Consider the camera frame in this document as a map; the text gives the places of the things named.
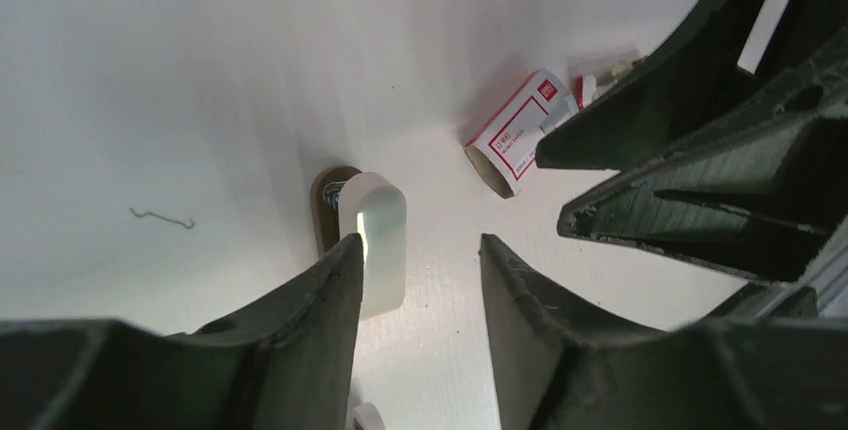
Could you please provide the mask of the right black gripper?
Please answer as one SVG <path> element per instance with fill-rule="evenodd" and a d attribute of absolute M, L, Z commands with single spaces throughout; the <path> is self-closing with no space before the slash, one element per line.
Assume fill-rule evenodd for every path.
<path fill-rule="evenodd" d="M 624 171 L 702 127 L 734 132 L 783 114 L 847 110 L 847 0 L 789 0 L 755 76 L 738 60 L 764 2 L 698 0 L 655 51 L 539 142 L 537 166 Z M 746 279 L 716 314 L 817 316 L 827 296 L 846 293 L 846 258 L 847 225 L 843 245 L 800 280 Z"/>

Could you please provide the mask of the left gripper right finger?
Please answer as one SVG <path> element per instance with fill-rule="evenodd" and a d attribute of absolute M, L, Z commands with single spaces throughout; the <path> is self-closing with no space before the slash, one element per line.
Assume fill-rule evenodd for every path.
<path fill-rule="evenodd" d="M 847 323 L 705 318 L 673 331 L 613 314 L 480 241 L 505 429 L 843 429 Z"/>

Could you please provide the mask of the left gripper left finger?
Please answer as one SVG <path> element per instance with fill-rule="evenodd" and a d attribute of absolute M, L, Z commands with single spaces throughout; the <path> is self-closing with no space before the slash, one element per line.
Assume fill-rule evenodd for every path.
<path fill-rule="evenodd" d="M 5 321 L 5 429 L 341 429 L 363 245 L 186 334 L 113 319 Z"/>

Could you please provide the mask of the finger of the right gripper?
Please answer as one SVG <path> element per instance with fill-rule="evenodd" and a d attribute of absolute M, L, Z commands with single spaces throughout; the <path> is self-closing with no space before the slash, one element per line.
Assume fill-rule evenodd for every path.
<path fill-rule="evenodd" d="M 847 110 L 706 130 L 565 204 L 566 238 L 794 283 L 846 239 Z"/>

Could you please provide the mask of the beige mini stapler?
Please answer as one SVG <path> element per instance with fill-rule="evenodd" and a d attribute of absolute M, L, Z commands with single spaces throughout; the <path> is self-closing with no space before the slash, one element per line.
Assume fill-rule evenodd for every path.
<path fill-rule="evenodd" d="M 407 202 L 385 177 L 343 165 L 313 181 L 310 201 L 316 247 L 324 254 L 343 237 L 362 243 L 362 321 L 400 308 L 406 296 Z"/>

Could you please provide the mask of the red white staple box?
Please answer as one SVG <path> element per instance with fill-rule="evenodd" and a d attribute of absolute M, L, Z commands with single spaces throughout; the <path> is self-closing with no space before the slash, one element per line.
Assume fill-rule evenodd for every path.
<path fill-rule="evenodd" d="M 545 137 L 534 137 L 530 127 L 567 93 L 571 90 L 554 73 L 537 69 L 465 142 L 469 162 L 499 197 L 513 198 L 523 188 L 536 167 L 537 145 Z"/>

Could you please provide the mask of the bent loose staple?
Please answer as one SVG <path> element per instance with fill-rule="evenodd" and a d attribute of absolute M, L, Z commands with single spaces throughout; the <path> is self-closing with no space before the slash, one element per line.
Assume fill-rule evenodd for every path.
<path fill-rule="evenodd" d="M 138 211 L 138 210 L 136 210 L 132 207 L 129 208 L 129 211 L 135 218 L 138 218 L 138 219 L 152 218 L 152 219 L 156 219 L 156 220 L 166 222 L 168 224 L 180 226 L 180 227 L 182 227 L 186 230 L 192 230 L 196 226 L 196 222 L 191 218 L 189 218 L 187 221 L 183 221 L 183 220 L 167 217 L 167 216 L 164 216 L 164 215 L 161 215 L 161 214 L 155 213 L 153 211 L 149 211 L 149 210 Z"/>

